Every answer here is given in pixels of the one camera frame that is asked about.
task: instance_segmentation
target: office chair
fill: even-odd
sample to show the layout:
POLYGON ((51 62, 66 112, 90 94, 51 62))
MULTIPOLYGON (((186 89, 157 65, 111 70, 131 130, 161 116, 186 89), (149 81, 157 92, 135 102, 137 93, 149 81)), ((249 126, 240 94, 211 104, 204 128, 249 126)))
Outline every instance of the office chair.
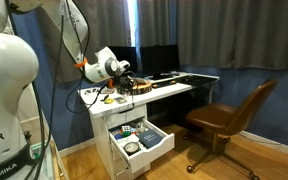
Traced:
POLYGON ((217 150, 219 150, 221 145, 230 140, 230 136, 235 135, 247 128, 249 122, 253 119, 276 84, 276 79, 266 80, 262 85, 250 93, 244 102, 237 108, 221 103, 210 103, 204 107, 196 108, 190 111, 185 117, 186 123, 193 127, 198 126, 202 127, 204 130, 210 131, 212 133, 212 148, 211 150, 208 150, 193 166, 187 166, 187 172, 193 172, 195 167, 206 157, 211 154, 215 154, 222 155, 248 170, 250 179, 260 179, 258 176, 254 175, 252 170, 225 154, 224 151, 218 153, 217 150), (228 138, 225 138, 221 143, 217 143, 219 134, 228 136, 228 138))

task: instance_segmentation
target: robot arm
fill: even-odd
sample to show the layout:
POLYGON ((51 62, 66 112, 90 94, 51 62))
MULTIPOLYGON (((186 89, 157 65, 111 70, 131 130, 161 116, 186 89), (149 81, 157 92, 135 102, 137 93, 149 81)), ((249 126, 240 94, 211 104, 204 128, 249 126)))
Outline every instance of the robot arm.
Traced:
POLYGON ((113 52, 105 47, 95 53, 98 62, 90 65, 81 50, 81 42, 87 38, 88 25, 79 9, 71 0, 10 0, 10 8, 15 13, 26 13, 42 7, 57 28, 61 29, 61 17, 64 15, 64 45, 90 83, 97 83, 114 76, 120 76, 130 64, 117 61, 113 52))

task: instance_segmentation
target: wooden floor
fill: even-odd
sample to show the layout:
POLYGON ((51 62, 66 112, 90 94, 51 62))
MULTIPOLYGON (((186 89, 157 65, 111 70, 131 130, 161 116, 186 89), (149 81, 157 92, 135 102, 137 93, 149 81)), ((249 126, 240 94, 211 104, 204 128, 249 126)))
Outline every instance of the wooden floor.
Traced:
MULTIPOLYGON (((200 164, 194 173, 187 173, 187 165, 199 159, 206 152, 205 148, 191 140, 183 140, 188 131, 180 126, 169 125, 162 129, 166 133, 175 134, 175 148, 153 161, 151 169, 137 179, 249 179, 247 171, 223 157, 216 156, 211 156, 200 164)), ((226 144, 225 152, 251 167, 261 180, 288 180, 287 154, 264 147, 240 135, 231 137, 231 142, 226 144)), ((63 163, 71 180, 109 179, 95 145, 64 157, 63 163)))

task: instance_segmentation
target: chair caster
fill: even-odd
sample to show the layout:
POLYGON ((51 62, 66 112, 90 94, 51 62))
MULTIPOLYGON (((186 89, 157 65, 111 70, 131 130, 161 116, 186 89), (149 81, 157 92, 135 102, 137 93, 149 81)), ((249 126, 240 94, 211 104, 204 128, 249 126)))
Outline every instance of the chair caster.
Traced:
POLYGON ((256 176, 255 174, 250 173, 250 180, 260 180, 260 178, 256 176))
POLYGON ((186 171, 188 173, 192 173, 194 170, 195 170, 195 167, 193 167, 193 166, 187 166, 187 168, 186 168, 186 171))

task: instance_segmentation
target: computer monitor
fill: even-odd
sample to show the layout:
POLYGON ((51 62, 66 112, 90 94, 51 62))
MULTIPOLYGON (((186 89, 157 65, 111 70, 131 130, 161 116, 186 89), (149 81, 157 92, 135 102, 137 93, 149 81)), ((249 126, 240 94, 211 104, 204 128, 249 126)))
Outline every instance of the computer monitor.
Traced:
POLYGON ((152 80, 172 77, 169 73, 180 69, 177 45, 141 47, 142 73, 152 80))
POLYGON ((115 54, 118 61, 126 60, 130 63, 131 66, 126 71, 138 72, 135 47, 108 46, 108 48, 115 54))

